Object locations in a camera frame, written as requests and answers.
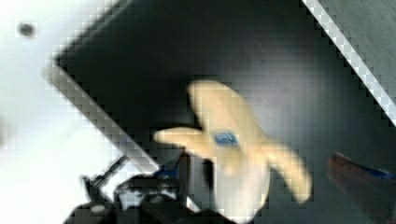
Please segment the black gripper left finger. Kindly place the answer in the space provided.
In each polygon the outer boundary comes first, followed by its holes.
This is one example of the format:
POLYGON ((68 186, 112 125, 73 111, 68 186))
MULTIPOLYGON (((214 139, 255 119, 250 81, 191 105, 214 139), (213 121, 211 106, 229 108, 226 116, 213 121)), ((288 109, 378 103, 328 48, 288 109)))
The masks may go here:
POLYGON ((191 156, 182 152, 152 174, 135 175, 117 185, 114 203, 120 210, 137 208, 149 195, 165 195, 186 203, 191 176, 191 156))

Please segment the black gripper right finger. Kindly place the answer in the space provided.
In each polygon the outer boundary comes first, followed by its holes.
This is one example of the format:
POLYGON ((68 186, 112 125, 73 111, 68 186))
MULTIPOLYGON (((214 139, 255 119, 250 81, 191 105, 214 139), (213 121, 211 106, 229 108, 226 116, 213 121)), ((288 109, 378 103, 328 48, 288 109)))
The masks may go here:
POLYGON ((395 174, 336 153, 328 159, 328 177, 376 224, 395 224, 395 174))

